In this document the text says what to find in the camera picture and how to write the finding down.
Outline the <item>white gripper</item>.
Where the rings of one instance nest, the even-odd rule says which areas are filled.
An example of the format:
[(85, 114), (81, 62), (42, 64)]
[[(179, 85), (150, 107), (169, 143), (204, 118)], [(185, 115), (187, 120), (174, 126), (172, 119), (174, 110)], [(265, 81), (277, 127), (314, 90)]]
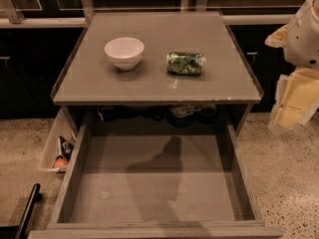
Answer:
[(292, 130), (306, 125), (319, 109), (319, 71), (313, 70), (319, 69), (319, 0), (306, 0), (265, 45), (284, 47), (285, 60), (297, 66), (289, 76), (279, 77), (268, 127)]

